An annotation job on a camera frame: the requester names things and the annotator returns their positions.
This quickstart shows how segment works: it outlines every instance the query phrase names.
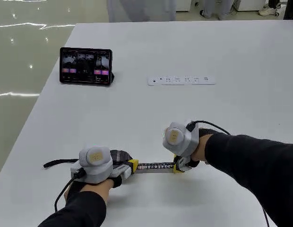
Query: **measuring tape blade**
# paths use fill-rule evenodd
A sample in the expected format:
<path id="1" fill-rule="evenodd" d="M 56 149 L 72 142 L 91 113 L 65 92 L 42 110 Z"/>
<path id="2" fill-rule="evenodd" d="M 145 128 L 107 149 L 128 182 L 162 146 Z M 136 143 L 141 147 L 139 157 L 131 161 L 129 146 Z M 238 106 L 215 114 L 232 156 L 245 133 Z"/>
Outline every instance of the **measuring tape blade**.
<path id="1" fill-rule="evenodd" d="M 172 173 L 173 168 L 173 162 L 139 163 L 135 173 Z"/>

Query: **white cabinet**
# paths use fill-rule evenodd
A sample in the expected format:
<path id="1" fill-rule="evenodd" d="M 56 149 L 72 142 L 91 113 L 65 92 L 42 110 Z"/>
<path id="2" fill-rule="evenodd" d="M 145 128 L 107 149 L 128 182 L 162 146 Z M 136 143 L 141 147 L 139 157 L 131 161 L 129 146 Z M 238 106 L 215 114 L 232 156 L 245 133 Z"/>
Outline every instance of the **white cabinet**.
<path id="1" fill-rule="evenodd" d="M 176 0 L 176 11 L 189 11 L 192 0 Z"/>

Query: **black sleeve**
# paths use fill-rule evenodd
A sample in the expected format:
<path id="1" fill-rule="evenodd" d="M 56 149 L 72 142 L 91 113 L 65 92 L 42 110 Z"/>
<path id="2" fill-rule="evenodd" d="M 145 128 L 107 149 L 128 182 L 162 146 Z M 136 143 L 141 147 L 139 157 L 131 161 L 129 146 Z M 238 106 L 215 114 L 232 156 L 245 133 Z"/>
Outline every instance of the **black sleeve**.
<path id="1" fill-rule="evenodd" d="M 250 190 L 279 227 L 293 226 L 293 144 L 217 133 L 205 156 Z"/>
<path id="2" fill-rule="evenodd" d="M 80 192 L 68 199 L 66 206 L 50 215 L 39 227 L 99 227 L 106 215 L 102 197 L 94 192 Z"/>

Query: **tablet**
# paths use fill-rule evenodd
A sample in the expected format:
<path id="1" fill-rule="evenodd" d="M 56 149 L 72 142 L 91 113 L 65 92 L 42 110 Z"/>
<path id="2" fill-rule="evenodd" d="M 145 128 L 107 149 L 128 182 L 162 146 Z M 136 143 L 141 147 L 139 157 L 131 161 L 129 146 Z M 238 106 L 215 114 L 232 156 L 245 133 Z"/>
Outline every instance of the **tablet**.
<path id="1" fill-rule="evenodd" d="M 61 47 L 61 83 L 110 85 L 112 81 L 111 50 Z"/>

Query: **sneaker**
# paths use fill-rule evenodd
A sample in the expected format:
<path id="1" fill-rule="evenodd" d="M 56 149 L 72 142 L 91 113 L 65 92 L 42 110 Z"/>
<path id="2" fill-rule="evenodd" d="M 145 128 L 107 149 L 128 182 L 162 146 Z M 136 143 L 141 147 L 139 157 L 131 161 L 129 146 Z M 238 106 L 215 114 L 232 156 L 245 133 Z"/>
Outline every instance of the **sneaker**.
<path id="1" fill-rule="evenodd" d="M 270 8 L 270 7 L 267 7 L 265 9 L 262 9 L 258 12 L 258 14 L 260 16 L 268 16 L 268 15 L 274 15 L 276 12 L 276 9 L 274 8 Z"/>
<path id="2" fill-rule="evenodd" d="M 203 17 L 206 18 L 206 19 L 210 19 L 210 17 L 206 17 L 206 16 L 203 14 L 203 10 L 200 10 L 199 14 L 200 14 L 200 16 L 203 16 Z"/>

